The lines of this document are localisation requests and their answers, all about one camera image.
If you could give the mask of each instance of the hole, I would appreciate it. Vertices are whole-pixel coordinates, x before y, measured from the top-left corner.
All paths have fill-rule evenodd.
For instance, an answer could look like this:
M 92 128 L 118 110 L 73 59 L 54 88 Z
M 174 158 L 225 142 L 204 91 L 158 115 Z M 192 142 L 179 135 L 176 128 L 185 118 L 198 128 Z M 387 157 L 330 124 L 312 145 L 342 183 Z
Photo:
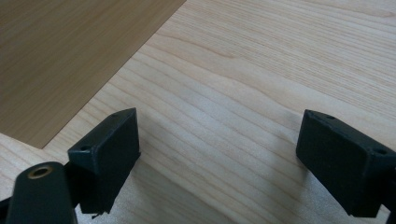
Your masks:
M 27 177 L 29 179 L 38 179 L 43 176 L 49 175 L 52 172 L 52 167 L 46 165 L 46 166 L 40 166 L 35 168 L 33 171 L 31 171 Z
M 387 151 L 385 149 L 381 149 L 381 148 L 375 148 L 374 152 L 381 154 L 381 155 L 387 154 Z
M 90 145 L 86 145 L 80 148 L 81 151 L 86 151 L 86 150 L 90 150 L 91 146 Z

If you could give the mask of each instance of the light wood surface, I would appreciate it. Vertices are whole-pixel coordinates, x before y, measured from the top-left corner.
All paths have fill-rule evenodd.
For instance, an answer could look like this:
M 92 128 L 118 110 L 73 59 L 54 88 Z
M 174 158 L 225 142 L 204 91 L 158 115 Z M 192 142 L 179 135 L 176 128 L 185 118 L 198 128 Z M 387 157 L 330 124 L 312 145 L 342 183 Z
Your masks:
M 348 217 L 295 146 L 309 108 L 396 148 L 395 13 L 394 1 L 187 1 L 44 150 L 0 135 L 0 195 L 136 107 L 142 157 L 110 215 L 81 223 L 385 223 L 385 208 Z
M 43 147 L 184 0 L 0 1 L 0 132 Z

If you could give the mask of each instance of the wood grain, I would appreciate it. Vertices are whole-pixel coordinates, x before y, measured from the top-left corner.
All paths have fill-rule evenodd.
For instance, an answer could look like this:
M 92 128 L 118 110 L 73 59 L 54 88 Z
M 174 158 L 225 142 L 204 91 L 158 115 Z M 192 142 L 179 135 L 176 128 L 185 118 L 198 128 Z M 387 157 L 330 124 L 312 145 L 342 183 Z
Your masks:
M 0 1 L 0 132 L 46 145 L 183 2 Z
M 82 223 L 385 223 L 385 208 L 348 217 L 295 145 L 309 108 L 396 148 L 395 13 L 391 1 L 187 1 L 43 153 L 65 161 L 136 107 L 142 157 L 111 214 Z M 8 159 L 17 143 L 0 140 L 6 195 L 25 167 L 14 157 L 36 151 Z

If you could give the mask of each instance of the plywood sheet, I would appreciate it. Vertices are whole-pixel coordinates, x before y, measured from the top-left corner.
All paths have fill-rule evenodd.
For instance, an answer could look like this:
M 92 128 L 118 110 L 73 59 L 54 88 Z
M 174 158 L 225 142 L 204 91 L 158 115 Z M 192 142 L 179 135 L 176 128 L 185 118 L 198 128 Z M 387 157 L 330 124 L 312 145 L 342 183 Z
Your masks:
M 183 2 L 0 1 L 0 132 L 46 145 Z

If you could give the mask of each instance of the black plastic part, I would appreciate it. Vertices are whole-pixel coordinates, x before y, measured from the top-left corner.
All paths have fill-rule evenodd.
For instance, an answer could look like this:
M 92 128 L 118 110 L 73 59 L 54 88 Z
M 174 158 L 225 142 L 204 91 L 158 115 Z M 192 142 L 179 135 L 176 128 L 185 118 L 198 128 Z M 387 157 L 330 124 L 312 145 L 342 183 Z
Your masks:
M 6 223 L 77 223 L 59 162 L 41 163 L 18 175 Z
M 77 183 L 86 190 L 73 197 L 74 203 L 79 201 L 82 213 L 109 213 L 140 156 L 136 110 L 127 109 L 107 117 L 72 146 L 68 155 L 68 166 L 72 168 L 67 169 L 68 176 L 83 170 L 92 174 L 91 184 L 71 180 L 71 186 Z
M 382 204 L 392 213 L 389 219 L 392 218 L 394 223 L 396 223 L 396 170 L 393 170 L 391 178 L 388 179 L 388 183 L 385 185 Z
M 349 215 L 376 217 L 396 153 L 343 121 L 305 110 L 297 157 Z
M 11 198 L 4 199 L 0 202 L 0 224 L 6 223 L 8 206 Z
M 76 207 L 94 188 L 94 174 L 68 162 L 64 166 L 73 207 Z
M 396 224 L 396 214 L 394 212 L 390 213 L 387 224 Z

